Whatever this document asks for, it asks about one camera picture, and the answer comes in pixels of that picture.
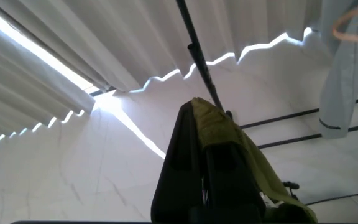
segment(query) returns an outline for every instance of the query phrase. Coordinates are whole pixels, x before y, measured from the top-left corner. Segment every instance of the metal pole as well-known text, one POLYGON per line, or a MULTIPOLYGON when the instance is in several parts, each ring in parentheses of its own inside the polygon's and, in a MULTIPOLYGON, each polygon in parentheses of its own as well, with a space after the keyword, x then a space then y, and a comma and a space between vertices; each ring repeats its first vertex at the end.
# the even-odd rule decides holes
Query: metal pole
POLYGON ((196 30, 194 29, 193 23, 191 21, 186 2, 185 0, 177 0, 177 4, 183 21, 185 22, 187 32, 189 33, 191 39, 191 44, 187 47, 187 49, 190 51, 190 54, 193 57, 197 69, 204 80, 204 83, 209 91, 209 94, 212 97, 212 100, 215 103, 215 106, 223 110, 221 101, 219 100, 218 94, 216 93, 215 85, 212 82, 211 75, 209 74, 208 66, 206 65, 203 51, 201 49, 200 43, 198 42, 196 30))

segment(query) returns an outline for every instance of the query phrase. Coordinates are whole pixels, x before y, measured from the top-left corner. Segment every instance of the orange cord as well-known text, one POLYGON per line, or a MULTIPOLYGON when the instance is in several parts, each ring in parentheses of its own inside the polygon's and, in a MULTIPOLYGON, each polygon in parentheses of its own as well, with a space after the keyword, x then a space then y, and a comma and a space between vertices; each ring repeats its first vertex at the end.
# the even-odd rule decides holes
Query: orange cord
POLYGON ((348 21, 349 19, 353 18, 354 16, 358 15, 358 7, 355 9, 350 10, 343 16, 341 16, 333 25, 333 34, 336 38, 340 40, 348 40, 353 42, 358 42, 358 35, 356 34, 347 34, 338 32, 337 28, 342 25, 344 22, 348 21))

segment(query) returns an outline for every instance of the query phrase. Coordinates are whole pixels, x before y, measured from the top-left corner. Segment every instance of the yellow cloth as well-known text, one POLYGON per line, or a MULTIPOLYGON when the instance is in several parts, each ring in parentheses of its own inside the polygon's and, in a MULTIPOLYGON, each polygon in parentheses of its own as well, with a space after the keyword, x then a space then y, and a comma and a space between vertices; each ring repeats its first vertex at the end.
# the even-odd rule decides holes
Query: yellow cloth
POLYGON ((317 223, 314 212, 288 194, 282 181, 277 177, 262 152, 245 132, 224 114, 224 111, 202 98, 193 98, 191 104, 193 105, 198 137, 203 149, 224 142, 237 143, 243 148, 245 158, 252 169, 260 190, 272 200, 301 207, 309 216, 309 219, 317 223))

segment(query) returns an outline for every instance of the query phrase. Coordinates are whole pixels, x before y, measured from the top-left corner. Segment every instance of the black pole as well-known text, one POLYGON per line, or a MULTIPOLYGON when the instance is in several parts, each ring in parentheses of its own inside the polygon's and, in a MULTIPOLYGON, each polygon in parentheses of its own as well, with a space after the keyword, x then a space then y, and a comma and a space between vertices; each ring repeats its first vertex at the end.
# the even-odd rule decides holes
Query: black pole
POLYGON ((189 33, 191 44, 187 47, 190 51, 191 56, 197 66, 198 71, 203 77, 204 83, 209 91, 209 94, 212 97, 212 100, 215 103, 215 106, 223 110, 221 101, 219 100, 218 94, 216 93, 216 88, 212 82, 211 75, 209 74, 208 67, 205 62, 203 51, 201 49, 200 43, 198 42, 196 30, 194 29, 193 23, 189 11, 186 6, 185 0, 177 0, 177 4, 180 10, 180 14, 185 22, 187 32, 189 33))

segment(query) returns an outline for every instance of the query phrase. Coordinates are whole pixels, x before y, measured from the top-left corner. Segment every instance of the olive green cloth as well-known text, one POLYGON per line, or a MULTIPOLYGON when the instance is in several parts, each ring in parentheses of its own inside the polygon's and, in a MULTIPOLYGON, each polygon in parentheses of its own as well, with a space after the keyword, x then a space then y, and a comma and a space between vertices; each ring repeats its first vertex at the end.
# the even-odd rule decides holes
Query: olive green cloth
POLYGON ((224 114, 224 111, 202 98, 193 98, 193 113, 202 148, 224 142, 234 142, 242 146, 246 161, 252 169, 259 189, 271 200, 302 208, 310 222, 317 223, 314 212, 301 202, 292 198, 277 177, 272 166, 238 125, 224 114))

